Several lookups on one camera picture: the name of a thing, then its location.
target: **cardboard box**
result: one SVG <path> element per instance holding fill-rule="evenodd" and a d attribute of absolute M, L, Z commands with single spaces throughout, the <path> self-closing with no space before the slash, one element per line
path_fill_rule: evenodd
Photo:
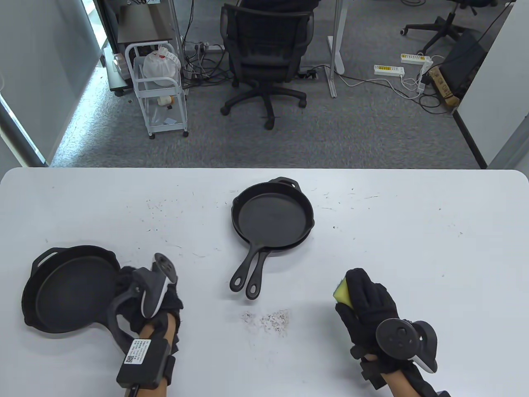
<path fill-rule="evenodd" d="M 448 106 L 459 106 L 460 100 L 452 94 L 452 91 L 450 91 L 450 87 L 444 80 L 444 77 L 439 70 L 439 66 L 434 66 L 428 71 L 428 74 L 433 79 L 446 104 Z"/>

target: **white rolling cart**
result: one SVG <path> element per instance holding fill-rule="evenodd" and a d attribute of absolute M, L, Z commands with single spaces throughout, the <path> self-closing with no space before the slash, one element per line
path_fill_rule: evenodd
<path fill-rule="evenodd" d="M 129 67 L 129 72 L 132 78 L 132 85 L 134 93 L 140 103 L 141 113 L 145 120 L 145 126 L 149 133 L 149 139 L 154 139 L 155 133 L 163 131 L 184 130 L 183 135 L 187 137 L 187 109 L 186 97 L 182 88 L 180 75 L 178 80 L 170 77 L 152 77 L 146 78 L 143 74 L 143 62 L 145 57 L 140 57 L 138 47 L 144 46 L 164 46 L 169 51 L 175 53 L 171 44 L 167 41 L 150 41 L 144 43 L 130 44 L 125 50 L 125 58 Z M 130 51 L 134 49 L 136 57 L 134 58 L 134 65 L 130 59 Z M 163 81 L 165 85 L 162 87 L 157 82 Z M 174 98 L 174 103 L 168 106 L 158 105 L 159 97 L 171 96 Z"/>

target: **forearm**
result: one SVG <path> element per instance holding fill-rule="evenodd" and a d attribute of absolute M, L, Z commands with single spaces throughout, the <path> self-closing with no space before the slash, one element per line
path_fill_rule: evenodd
<path fill-rule="evenodd" d="M 410 385 L 402 371 L 381 374 L 394 397 L 421 397 Z"/>
<path fill-rule="evenodd" d="M 167 327 L 167 332 L 164 336 L 164 338 L 167 340 L 169 345 L 172 345 L 173 337 L 175 336 L 175 329 L 176 329 L 176 319 L 172 314 L 167 314 L 167 318 L 169 320 L 169 324 Z M 149 339 L 152 333 L 154 332 L 154 328 L 152 325 L 147 324 L 143 330 L 140 333 L 140 338 L 142 339 Z M 167 395 L 167 379 L 162 378 L 160 385 L 154 389 L 140 389 L 138 392 L 138 397 L 166 397 Z"/>

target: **plastic bag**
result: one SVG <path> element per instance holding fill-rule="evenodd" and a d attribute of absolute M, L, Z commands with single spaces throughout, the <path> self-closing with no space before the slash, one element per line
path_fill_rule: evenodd
<path fill-rule="evenodd" d="M 177 83 L 180 82 L 181 64 L 178 57 L 169 52 L 165 47 L 160 47 L 158 50 L 151 52 L 145 57 L 143 62 L 143 74 L 145 77 L 170 77 Z M 171 86 L 171 82 L 161 80 L 155 82 L 162 87 Z"/>

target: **power strip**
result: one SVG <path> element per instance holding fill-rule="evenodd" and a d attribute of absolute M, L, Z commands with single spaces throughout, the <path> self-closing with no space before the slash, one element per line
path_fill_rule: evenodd
<path fill-rule="evenodd" d="M 400 54 L 400 62 L 410 65 L 423 65 L 425 62 L 431 61 L 432 58 L 424 55 Z"/>
<path fill-rule="evenodd" d="M 375 65 L 375 74 L 379 76 L 394 76 L 401 77 L 404 76 L 404 68 L 402 66 L 384 66 L 384 65 Z"/>

